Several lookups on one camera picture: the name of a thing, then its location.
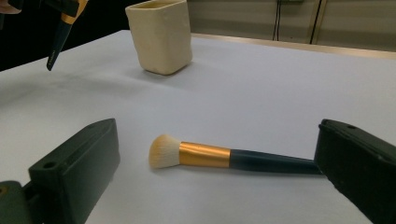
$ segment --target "gripper screw hole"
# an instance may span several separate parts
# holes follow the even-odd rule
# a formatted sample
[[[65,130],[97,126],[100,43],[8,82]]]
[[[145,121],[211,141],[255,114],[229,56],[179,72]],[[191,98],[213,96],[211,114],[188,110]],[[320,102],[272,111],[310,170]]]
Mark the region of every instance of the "gripper screw hole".
[[[3,194],[6,194],[6,193],[7,193],[7,186],[0,187],[0,196],[2,196]]]
[[[46,164],[44,164],[44,169],[49,169],[49,168],[52,168],[52,167],[54,167],[56,165],[56,162],[53,162],[53,161],[50,161],[50,162],[47,162]]]

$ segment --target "beige cup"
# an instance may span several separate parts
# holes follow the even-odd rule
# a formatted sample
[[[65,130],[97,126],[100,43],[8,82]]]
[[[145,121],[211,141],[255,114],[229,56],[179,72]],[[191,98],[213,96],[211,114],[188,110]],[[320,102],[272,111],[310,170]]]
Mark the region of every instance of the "beige cup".
[[[186,0],[152,0],[125,8],[140,65],[171,75],[190,63],[191,30]]]

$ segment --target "brush handle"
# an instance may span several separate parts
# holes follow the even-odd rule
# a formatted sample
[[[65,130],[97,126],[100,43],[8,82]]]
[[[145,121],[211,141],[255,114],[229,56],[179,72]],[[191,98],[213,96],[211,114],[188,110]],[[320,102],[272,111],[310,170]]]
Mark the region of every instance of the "brush handle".
[[[322,174],[311,160],[239,149],[231,149],[230,168],[285,174]]]
[[[49,70],[52,69],[53,65],[58,58],[58,55],[61,53],[62,48],[64,47],[64,43],[66,42],[67,37],[70,34],[70,30],[72,29],[72,24],[66,23],[64,21],[59,22],[58,28],[55,33],[55,39],[53,40],[53,45],[51,52],[49,54],[49,59],[47,61],[47,68]]]

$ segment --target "gold ferrule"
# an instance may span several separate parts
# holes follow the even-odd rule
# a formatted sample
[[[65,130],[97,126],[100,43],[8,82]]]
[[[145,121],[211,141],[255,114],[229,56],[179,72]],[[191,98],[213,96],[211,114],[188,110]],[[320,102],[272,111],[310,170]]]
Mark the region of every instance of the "gold ferrule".
[[[82,11],[84,10],[85,6],[87,6],[87,3],[88,3],[87,0],[78,0],[78,2],[79,2],[79,6],[78,6],[78,11],[77,11],[76,17],[71,17],[71,16],[68,16],[68,15],[62,13],[62,15],[61,15],[62,21],[64,21],[67,24],[73,25],[73,23],[76,21],[78,16],[82,13]]]
[[[228,168],[230,149],[196,143],[181,142],[178,152],[179,163],[183,165]]]

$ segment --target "makeup brush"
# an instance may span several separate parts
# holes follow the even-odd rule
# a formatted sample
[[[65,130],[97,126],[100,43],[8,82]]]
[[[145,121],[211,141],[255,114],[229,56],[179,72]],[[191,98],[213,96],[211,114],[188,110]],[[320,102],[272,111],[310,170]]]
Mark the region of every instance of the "makeup brush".
[[[151,168],[175,165],[209,166],[285,174],[321,175],[314,161],[256,151],[181,142],[163,134],[151,144]]]
[[[56,59],[58,58],[59,53],[62,51],[64,43],[66,42],[67,37],[69,37],[74,22],[82,13],[85,6],[87,6],[88,1],[78,0],[78,3],[79,5],[76,17],[71,17],[64,13],[62,13],[61,15],[61,21],[58,24],[58,28],[55,33],[55,39],[53,41],[53,45],[49,54],[49,59],[47,60],[47,68],[49,69],[49,71],[52,69],[53,65],[56,62]]]

